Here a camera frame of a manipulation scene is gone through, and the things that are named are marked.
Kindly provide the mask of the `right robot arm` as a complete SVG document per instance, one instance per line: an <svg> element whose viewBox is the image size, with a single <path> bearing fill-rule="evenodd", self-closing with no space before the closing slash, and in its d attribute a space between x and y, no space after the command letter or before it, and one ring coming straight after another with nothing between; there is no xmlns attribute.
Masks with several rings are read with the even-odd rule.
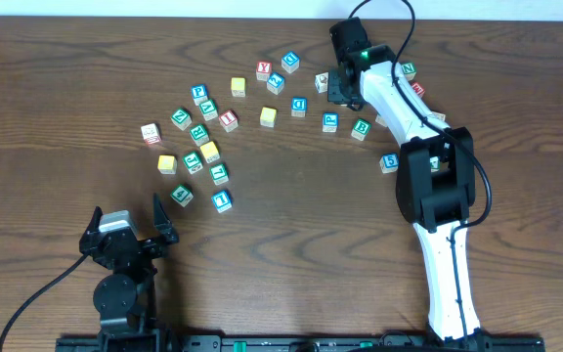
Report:
<svg viewBox="0 0 563 352"><path fill-rule="evenodd" d="M428 323L442 342L480 327L472 300L466 237L475 201L472 137L437 118L411 87L386 45L354 40L334 48L333 103L368 104L400 147L396 200L421 244L430 293Z"/></svg>

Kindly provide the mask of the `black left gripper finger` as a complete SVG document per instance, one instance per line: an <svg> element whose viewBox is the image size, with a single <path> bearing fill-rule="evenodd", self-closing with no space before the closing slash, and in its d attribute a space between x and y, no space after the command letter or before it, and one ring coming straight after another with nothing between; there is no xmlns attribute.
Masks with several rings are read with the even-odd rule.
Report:
<svg viewBox="0 0 563 352"><path fill-rule="evenodd" d="M173 224L163 209L158 194L153 194L153 225L163 236L170 236L173 233Z"/></svg>
<svg viewBox="0 0 563 352"><path fill-rule="evenodd" d="M91 220L84 232L84 235L87 237L93 237L96 234L99 233L99 226L100 226L100 222L101 222L101 218L103 216L103 211L101 210L101 208L99 206L96 206L94 211L93 211L93 215L91 217Z"/></svg>

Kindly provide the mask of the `red I block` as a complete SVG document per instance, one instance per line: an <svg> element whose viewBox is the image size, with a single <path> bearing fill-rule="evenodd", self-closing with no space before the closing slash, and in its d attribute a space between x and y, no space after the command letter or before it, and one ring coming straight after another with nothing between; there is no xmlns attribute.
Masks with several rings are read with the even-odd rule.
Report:
<svg viewBox="0 0 563 352"><path fill-rule="evenodd" d="M238 128L238 117L232 110L227 110L219 115L219 123L227 133L230 133Z"/></svg>

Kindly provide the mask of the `blue 2 block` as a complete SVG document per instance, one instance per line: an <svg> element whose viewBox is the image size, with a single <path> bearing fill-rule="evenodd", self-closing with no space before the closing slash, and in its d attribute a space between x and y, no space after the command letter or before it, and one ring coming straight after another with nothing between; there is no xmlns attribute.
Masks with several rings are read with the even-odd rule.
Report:
<svg viewBox="0 0 563 352"><path fill-rule="evenodd" d="M276 72L272 72L267 80L267 89L275 95L278 95L285 86L285 79Z"/></svg>

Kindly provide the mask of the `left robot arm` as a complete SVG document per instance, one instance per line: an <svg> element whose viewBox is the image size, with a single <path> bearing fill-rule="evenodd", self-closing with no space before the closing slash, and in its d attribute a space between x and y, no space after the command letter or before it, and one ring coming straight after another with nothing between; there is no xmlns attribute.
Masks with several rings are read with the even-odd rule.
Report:
<svg viewBox="0 0 563 352"><path fill-rule="evenodd" d="M93 293L100 314L101 351L173 351L175 337L156 316L153 261L168 254L179 236L160 202L153 196L153 226L158 235L137 238L128 211L104 214L97 207L79 241L80 252L111 271Z"/></svg>

